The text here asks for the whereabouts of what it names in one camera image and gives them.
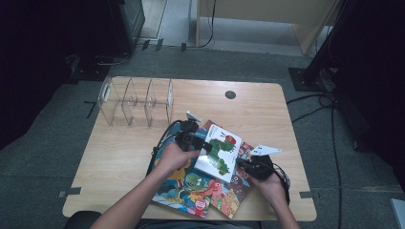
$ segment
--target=desk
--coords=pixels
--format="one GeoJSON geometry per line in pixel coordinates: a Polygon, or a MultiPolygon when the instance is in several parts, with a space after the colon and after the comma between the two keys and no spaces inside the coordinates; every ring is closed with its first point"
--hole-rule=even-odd
{"type": "MultiPolygon", "coordinates": [[[[190,110],[203,122],[211,119],[252,146],[264,144],[281,148],[283,152],[271,158],[290,177],[291,211],[297,220],[316,219],[312,198],[300,198],[300,192],[309,192],[309,184],[280,85],[183,79],[173,79],[172,83],[172,120],[185,120],[185,112],[190,110]],[[236,97],[226,98],[227,91],[235,92],[236,97]]],[[[72,187],[82,188],[81,194],[67,197],[63,214],[70,217],[83,210],[102,213],[136,186],[145,177],[152,148],[165,128],[109,126],[104,116],[98,114],[72,184],[72,187]]],[[[234,219],[275,220],[274,213],[264,202],[253,188],[234,219]]],[[[198,219],[157,204],[150,204],[143,217],[198,219]]],[[[226,217],[211,207],[207,219],[226,217]]]]}
{"type": "MultiPolygon", "coordinates": [[[[322,29],[336,17],[340,0],[218,0],[215,18],[293,24],[303,54],[322,29]]],[[[214,0],[198,0],[196,46],[200,46],[200,17],[212,17],[214,0]]]]}

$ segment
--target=table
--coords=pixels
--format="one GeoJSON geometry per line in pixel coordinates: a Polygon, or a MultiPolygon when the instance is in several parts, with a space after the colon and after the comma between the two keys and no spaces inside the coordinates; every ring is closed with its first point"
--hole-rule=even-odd
{"type": "MultiPolygon", "coordinates": [[[[215,18],[293,24],[302,53],[307,54],[319,33],[336,18],[340,0],[218,0],[215,18]]],[[[196,46],[200,46],[200,17],[212,17],[214,0],[198,0],[196,46]]]]}
{"type": "MultiPolygon", "coordinates": [[[[271,158],[290,177],[290,209],[297,220],[316,219],[312,198],[300,197],[300,193],[309,192],[309,184],[280,85],[185,79],[172,79],[172,83],[172,120],[185,120],[185,112],[189,110],[202,118],[202,122],[211,119],[252,146],[264,144],[281,148],[283,152],[271,158]],[[233,91],[236,97],[226,98],[227,91],[233,91]]],[[[145,177],[152,148],[165,128],[165,125],[109,126],[104,116],[98,114],[72,184],[82,191],[80,195],[67,197],[64,216],[84,210],[102,213],[136,186],[145,177]]],[[[275,220],[274,213],[264,202],[253,188],[234,219],[275,220]]],[[[199,219],[157,204],[150,204],[143,217],[199,219]]],[[[227,218],[211,207],[207,219],[227,218]]]]}

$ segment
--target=person's arm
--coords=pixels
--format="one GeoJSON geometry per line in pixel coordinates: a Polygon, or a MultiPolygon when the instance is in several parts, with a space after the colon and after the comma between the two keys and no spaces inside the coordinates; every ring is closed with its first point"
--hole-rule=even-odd
{"type": "Polygon", "coordinates": [[[91,228],[135,228],[155,193],[173,172],[200,151],[183,152],[175,143],[168,144],[157,167],[134,189],[111,206],[91,228]]]}
{"type": "Polygon", "coordinates": [[[297,220],[288,207],[286,194],[284,193],[281,181],[275,174],[272,174],[267,180],[263,182],[253,177],[251,177],[251,180],[259,188],[262,195],[265,197],[271,208],[274,210],[281,228],[300,228],[298,226],[297,220]]]}

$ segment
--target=children's book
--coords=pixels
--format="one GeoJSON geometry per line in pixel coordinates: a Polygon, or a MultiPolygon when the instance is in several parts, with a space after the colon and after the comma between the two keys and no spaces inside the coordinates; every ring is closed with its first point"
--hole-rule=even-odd
{"type": "Polygon", "coordinates": [[[229,183],[235,170],[242,139],[211,124],[205,141],[212,145],[212,149],[209,152],[205,149],[201,150],[195,168],[229,183]]]}
{"type": "MultiPolygon", "coordinates": [[[[203,126],[206,130],[213,124],[208,120],[203,126]]],[[[237,157],[248,159],[249,152],[253,147],[243,142],[238,149],[237,157]]],[[[246,197],[250,187],[253,183],[249,179],[249,174],[245,170],[240,169],[238,166],[234,167],[230,182],[215,180],[215,187],[211,196],[211,205],[220,210],[227,217],[232,219],[236,214],[237,209],[246,197]]]]}
{"type": "MultiPolygon", "coordinates": [[[[176,124],[167,135],[172,135],[180,130],[180,125],[176,124]]],[[[200,128],[196,135],[205,138],[207,130],[200,128]]],[[[175,141],[174,137],[167,140],[152,159],[148,174],[155,169],[159,163],[160,155],[165,145],[175,141]]],[[[175,171],[161,185],[153,201],[178,209],[201,218],[205,218],[211,195],[215,187],[215,179],[209,175],[194,169],[196,159],[190,159],[187,164],[175,171]]]]}

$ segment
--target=white book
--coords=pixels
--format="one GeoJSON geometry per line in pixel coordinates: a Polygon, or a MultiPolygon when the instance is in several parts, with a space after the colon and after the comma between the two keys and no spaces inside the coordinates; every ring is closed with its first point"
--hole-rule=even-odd
{"type": "Polygon", "coordinates": [[[195,168],[229,183],[235,170],[242,139],[212,124],[205,141],[212,145],[212,150],[207,152],[202,149],[195,168]]]}

